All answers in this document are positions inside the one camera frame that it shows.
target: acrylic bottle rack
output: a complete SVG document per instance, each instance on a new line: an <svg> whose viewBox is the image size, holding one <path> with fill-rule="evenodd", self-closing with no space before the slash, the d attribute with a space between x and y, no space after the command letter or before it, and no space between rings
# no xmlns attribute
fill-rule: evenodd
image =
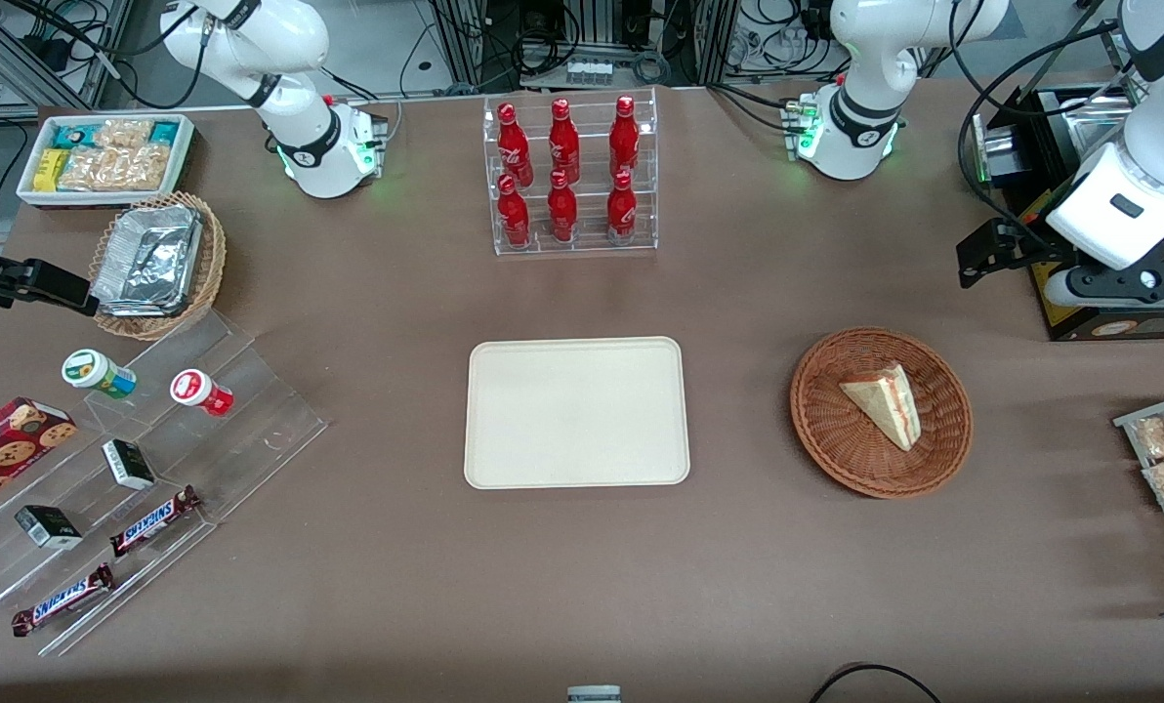
<svg viewBox="0 0 1164 703"><path fill-rule="evenodd" d="M77 645L326 428L304 397L265 365L251 339L219 312L172 331L126 365L139 377L135 392L121 400L87 395L70 411L78 434L0 491L0 620L6 639L12 639L9 623L16 611L63 591L102 561L108 561L118 584L26 637L22 646L41 655L64 654ZM170 398L168 384L187 368L201 369L230 389L235 404L228 414L213 418ZM152 488L132 490L114 483L101 454L112 438L140 445L156 475ZM108 538L187 484L203 505L114 561ZM34 546L14 520L29 504L63 509L81 532L81 542L69 552Z"/></svg>
<svg viewBox="0 0 1164 703"><path fill-rule="evenodd" d="M617 98L630 94L634 99L634 121L639 125L639 164L632 172L632 191L639 199L634 211L634 234L630 244L613 246L609 241L609 193L612 192L612 172L609 171L609 130L616 118ZM552 100L568 98L573 123L577 125L581 143L582 175L573 184L577 196L579 227L573 243L561 244L551 234L547 211L547 194L551 192L549 175L552 157L547 136L552 129ZM501 121L496 119L496 107L511 102L517 108L517 121L530 139L530 161L534 179L530 187L520 191L530 206L530 246L513 249L508 244L501 226L497 201L501 191L496 179L503 173L501 161ZM653 90L626 90L626 92L563 93L563 94L508 94L487 98L483 112L483 154L488 169L488 199L491 200L491 230L494 248L498 255L532 257L537 254L622 254L648 253L659 244L658 219L658 145L659 129L656 93Z"/></svg>

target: sandwich slice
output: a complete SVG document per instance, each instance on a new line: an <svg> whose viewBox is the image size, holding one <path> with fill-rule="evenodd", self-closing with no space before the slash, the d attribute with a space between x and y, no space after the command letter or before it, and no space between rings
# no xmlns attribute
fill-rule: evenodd
<svg viewBox="0 0 1164 703"><path fill-rule="evenodd" d="M882 434L900 449L910 452L921 438L921 418L903 365L892 364L880 372L854 374L838 384Z"/></svg>

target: table surface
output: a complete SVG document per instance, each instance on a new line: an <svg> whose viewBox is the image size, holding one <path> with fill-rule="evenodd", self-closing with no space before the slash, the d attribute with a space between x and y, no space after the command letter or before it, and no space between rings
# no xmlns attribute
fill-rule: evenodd
<svg viewBox="0 0 1164 703"><path fill-rule="evenodd" d="M944 700L1164 700L1164 520L1109 421L1164 399L1164 342L1046 342L1021 272L958 287L956 241L988 216L953 161L970 98L921 81L894 155L836 183L704 90L659 90L658 255L547 262L491 253L481 99L407 106L385 177L333 201L283 177L255 112L196 112L185 187L228 236L217 307L333 426L64 658L0 622L0 700L542 702L612 682L785 702L856 660ZM108 219L23 208L8 253L86 270ZM853 325L924 340L968 389L972 455L938 493L859 497L797 443L792 369ZM681 343L684 483L466 484L477 343L627 335ZM0 311L0 405L77 403L56 369L86 346L141 348L61 308ZM920 700L854 677L832 700Z"/></svg>

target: red label bottle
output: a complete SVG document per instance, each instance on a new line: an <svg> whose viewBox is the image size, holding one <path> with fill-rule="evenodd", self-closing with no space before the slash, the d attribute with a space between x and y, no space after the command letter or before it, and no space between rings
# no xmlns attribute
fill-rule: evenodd
<svg viewBox="0 0 1164 703"><path fill-rule="evenodd" d="M627 170L622 170L612 178L612 192L609 193L609 241L613 244L630 244L634 237L634 208L639 199L630 191L632 178Z"/></svg>
<svg viewBox="0 0 1164 703"><path fill-rule="evenodd" d="M501 200L496 208L501 211L501 225L508 237L508 246L513 249L525 249L530 246L530 210L525 207L525 198L517 192L517 182L510 173L501 173Z"/></svg>
<svg viewBox="0 0 1164 703"><path fill-rule="evenodd" d="M501 161L505 172L513 175L519 187L530 187L534 183L534 168L530 165L530 140L517 125L517 111L503 102L496 112L501 116Z"/></svg>
<svg viewBox="0 0 1164 703"><path fill-rule="evenodd" d="M552 100L552 132L547 136L552 148L552 169L565 172L569 183L582 178L582 150L579 147L579 128L569 118L569 101Z"/></svg>
<svg viewBox="0 0 1164 703"><path fill-rule="evenodd" d="M634 122L634 99L627 94L617 98L617 120L609 133L609 150L612 152L609 170L613 178L622 169L634 172L634 166L639 165L639 125Z"/></svg>
<svg viewBox="0 0 1164 703"><path fill-rule="evenodd" d="M579 199L569 187L568 175L562 169L552 172L552 192L547 196L547 210L552 213L552 236L561 244L568 244L579 230Z"/></svg>

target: red cookie box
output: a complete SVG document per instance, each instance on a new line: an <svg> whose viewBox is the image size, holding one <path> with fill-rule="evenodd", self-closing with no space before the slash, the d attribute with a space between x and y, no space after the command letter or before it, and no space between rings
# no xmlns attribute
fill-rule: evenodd
<svg viewBox="0 0 1164 703"><path fill-rule="evenodd" d="M15 397L0 409L0 489L78 432L62 410Z"/></svg>

